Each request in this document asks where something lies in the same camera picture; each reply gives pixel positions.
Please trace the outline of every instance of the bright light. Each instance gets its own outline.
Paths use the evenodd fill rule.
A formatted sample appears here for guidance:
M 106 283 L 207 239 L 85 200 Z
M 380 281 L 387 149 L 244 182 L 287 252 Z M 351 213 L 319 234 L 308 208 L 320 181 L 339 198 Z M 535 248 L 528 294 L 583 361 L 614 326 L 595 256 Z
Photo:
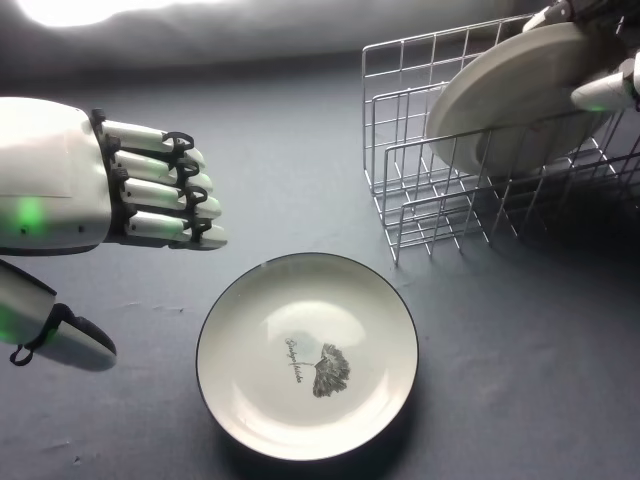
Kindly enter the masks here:
M 17 0 L 32 20 L 47 27 L 73 27 L 102 22 L 120 12 L 220 0 Z

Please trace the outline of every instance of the metal wire rack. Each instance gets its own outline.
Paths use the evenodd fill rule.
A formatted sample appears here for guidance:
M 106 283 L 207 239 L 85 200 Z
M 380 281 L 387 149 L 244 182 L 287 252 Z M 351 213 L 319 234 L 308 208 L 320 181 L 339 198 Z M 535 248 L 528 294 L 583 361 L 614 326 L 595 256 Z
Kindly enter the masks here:
M 635 112 L 601 114 L 607 116 L 596 117 L 604 124 L 595 135 L 588 133 L 593 128 L 585 129 L 582 145 L 563 157 L 541 159 L 545 165 L 526 176 L 509 172 L 495 178 L 484 173 L 492 138 L 499 141 L 505 128 L 426 138 L 430 109 L 448 82 L 483 52 L 520 32 L 529 18 L 505 18 L 364 48 L 362 162 L 396 265 L 408 247 L 421 245 L 431 256 L 441 240 L 452 240 L 462 251 L 465 238 L 473 233 L 492 244 L 499 227 L 508 226 L 517 238 L 534 219 L 546 228 L 549 221 L 561 218 L 578 190 L 598 188 L 615 205 L 640 196 Z M 560 119 L 557 135 L 578 115 Z M 557 125 L 558 120 L 506 128 L 521 132 L 523 149 L 528 131 L 545 121 Z M 486 144 L 479 176 L 454 168 L 457 143 L 469 139 L 484 139 Z M 450 165 L 434 153 L 435 142 L 449 142 L 454 152 Z M 513 166 L 518 157 L 516 152 Z

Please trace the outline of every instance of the white plate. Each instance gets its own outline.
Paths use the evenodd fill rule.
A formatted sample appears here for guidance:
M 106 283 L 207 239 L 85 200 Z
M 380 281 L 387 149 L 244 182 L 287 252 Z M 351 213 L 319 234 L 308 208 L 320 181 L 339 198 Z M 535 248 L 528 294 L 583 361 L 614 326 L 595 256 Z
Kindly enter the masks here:
M 306 253 L 245 273 L 215 303 L 198 340 L 202 397 L 247 447 L 318 460 L 372 439 L 413 386 L 411 315 L 382 277 Z
M 466 66 L 444 89 L 429 114 L 427 138 L 489 127 L 526 125 L 575 112 L 571 92 L 586 79 L 619 65 L 624 49 L 613 37 L 586 34 L 572 23 L 531 30 L 505 40 Z M 581 113 L 530 128 L 492 134 L 484 173 L 529 172 L 576 148 L 608 118 Z M 479 175 L 488 134 L 431 144 L 445 163 Z

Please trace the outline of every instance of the wire basket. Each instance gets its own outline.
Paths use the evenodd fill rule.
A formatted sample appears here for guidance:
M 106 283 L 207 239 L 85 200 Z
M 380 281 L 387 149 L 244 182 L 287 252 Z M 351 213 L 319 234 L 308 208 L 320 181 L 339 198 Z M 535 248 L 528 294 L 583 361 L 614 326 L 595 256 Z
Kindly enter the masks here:
M 538 171 L 500 178 L 484 173 L 492 142 L 505 129 L 527 145 L 528 132 L 554 121 L 570 128 L 580 115 L 557 117 L 535 125 L 426 138 L 431 107 L 448 82 L 483 52 L 522 31 L 530 15 L 370 45 L 362 52 L 363 167 L 394 262 L 404 248 L 423 246 L 433 255 L 436 242 L 450 240 L 462 251 L 471 234 L 492 244 L 495 233 L 508 226 L 522 237 L 534 219 L 546 228 L 561 218 L 575 192 L 598 188 L 615 205 L 628 205 L 640 194 L 640 144 L 635 112 L 602 113 L 602 128 L 560 158 L 544 158 Z M 455 156 L 459 142 L 483 141 L 479 176 L 457 170 L 434 154 L 435 142 L 448 142 Z M 517 166 L 519 153 L 512 156 Z

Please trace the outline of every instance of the dish rack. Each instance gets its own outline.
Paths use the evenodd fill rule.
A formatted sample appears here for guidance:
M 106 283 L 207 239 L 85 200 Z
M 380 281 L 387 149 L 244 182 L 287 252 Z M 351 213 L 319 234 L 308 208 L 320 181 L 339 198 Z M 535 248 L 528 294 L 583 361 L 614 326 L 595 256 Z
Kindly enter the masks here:
M 597 188 L 612 205 L 638 208 L 640 128 L 631 110 L 611 115 L 593 136 L 585 132 L 578 148 L 541 161 L 545 166 L 526 176 L 496 178 L 484 169 L 479 176 L 467 175 L 433 153 L 435 142 L 453 142 L 455 151 L 461 138 L 482 136 L 487 139 L 484 165 L 498 129 L 426 138 L 427 118 L 460 70 L 519 33 L 529 18 L 504 18 L 364 48 L 362 164 L 396 266 L 408 247 L 424 246 L 431 256 L 437 242 L 450 240 L 462 252 L 471 234 L 482 235 L 491 245 L 504 227 L 516 238 L 534 222 L 546 229 L 563 218 L 578 191 Z M 541 122 L 558 120 L 562 126 L 557 117 Z M 527 131 L 541 122 L 507 128 L 521 132 L 522 149 Z

